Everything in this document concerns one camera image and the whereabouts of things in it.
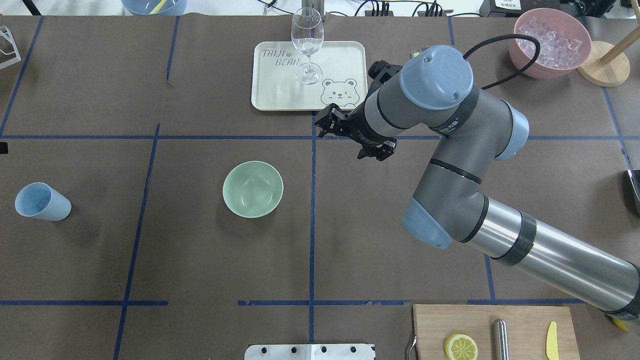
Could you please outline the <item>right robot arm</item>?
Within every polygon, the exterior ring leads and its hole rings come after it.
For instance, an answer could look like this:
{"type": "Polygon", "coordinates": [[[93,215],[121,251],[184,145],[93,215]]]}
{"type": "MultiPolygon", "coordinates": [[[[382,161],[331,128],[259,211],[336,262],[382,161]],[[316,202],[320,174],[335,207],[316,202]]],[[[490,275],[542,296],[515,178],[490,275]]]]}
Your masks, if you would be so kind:
{"type": "Polygon", "coordinates": [[[365,100],[349,113],[332,100],[318,112],[319,137],[347,137],[358,158],[383,161],[396,136],[426,125],[440,139],[402,219],[434,248],[468,244],[613,319],[639,323],[639,267],[487,197],[480,185],[493,161],[525,145],[528,119],[474,84],[471,64],[450,45],[427,47],[404,66],[378,63],[365,100]]]}

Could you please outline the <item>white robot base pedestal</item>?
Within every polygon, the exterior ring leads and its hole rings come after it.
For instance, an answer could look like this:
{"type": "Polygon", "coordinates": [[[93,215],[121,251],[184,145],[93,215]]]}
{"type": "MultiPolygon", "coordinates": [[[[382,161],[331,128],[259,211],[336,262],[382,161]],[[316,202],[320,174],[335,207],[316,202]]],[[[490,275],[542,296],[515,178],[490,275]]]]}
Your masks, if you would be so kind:
{"type": "Polygon", "coordinates": [[[245,360],[375,360],[373,344],[254,344],[247,347],[245,360]]]}

